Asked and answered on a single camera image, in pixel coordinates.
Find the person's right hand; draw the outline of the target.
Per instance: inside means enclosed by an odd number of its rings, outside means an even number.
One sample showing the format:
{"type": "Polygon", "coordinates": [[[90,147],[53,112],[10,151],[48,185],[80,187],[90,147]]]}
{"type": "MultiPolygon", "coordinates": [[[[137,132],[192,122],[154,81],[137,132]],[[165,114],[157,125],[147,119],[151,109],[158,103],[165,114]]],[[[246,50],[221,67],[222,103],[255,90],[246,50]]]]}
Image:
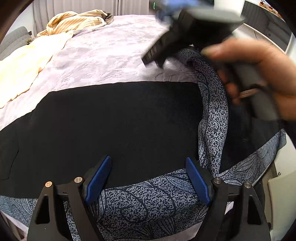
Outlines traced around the person's right hand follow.
{"type": "Polygon", "coordinates": [[[201,53],[214,62],[253,65],[272,90],[282,119],[295,121],[295,63],[274,45],[263,40],[230,38],[201,53]]]}

